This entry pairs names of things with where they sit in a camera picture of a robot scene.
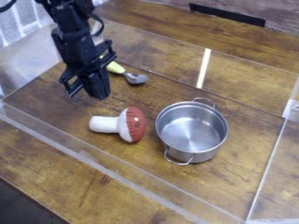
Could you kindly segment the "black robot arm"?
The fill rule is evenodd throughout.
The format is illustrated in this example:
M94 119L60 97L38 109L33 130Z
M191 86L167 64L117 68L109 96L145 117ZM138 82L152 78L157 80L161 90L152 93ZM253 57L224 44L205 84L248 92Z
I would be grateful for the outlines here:
M50 37L65 64L58 82L72 97L81 89L104 100L110 93L108 64L117 55L112 40L94 44L93 38L104 31L104 22L93 13L92 0L34 0L48 12L56 27Z

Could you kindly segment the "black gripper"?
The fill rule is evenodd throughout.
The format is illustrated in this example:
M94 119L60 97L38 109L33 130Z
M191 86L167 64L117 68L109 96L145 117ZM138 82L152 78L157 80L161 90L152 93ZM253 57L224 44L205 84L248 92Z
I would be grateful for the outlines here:
M117 56L110 39L102 40L97 45L93 42L101 32L102 28L94 34L89 29L70 33L64 33L58 28L52 30L53 43L66 66L58 82L65 87L68 97L73 97L81 89L100 100L109 96L106 66Z

